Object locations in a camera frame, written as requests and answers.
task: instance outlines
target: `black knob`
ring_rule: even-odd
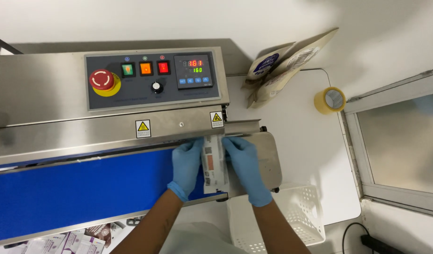
[[[154,82],[151,85],[151,89],[154,91],[154,93],[159,94],[163,92],[163,85],[158,82]]]

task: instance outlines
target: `green switch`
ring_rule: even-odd
[[[121,64],[121,68],[123,71],[123,78],[134,77],[135,74],[133,72],[133,64]]]

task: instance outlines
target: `forearm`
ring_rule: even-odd
[[[310,254],[274,200],[266,206],[253,206],[253,211],[269,254]]]
[[[157,254],[173,226],[183,202],[167,189],[132,232],[111,254]]]

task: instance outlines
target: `blue conveyor belt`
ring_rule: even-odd
[[[150,209],[173,178],[169,150],[0,175],[0,240]],[[203,194],[199,170],[189,199]]]

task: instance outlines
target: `packing tape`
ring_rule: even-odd
[[[314,96],[315,108],[324,115],[342,111],[345,103],[345,95],[334,86],[330,86]]]

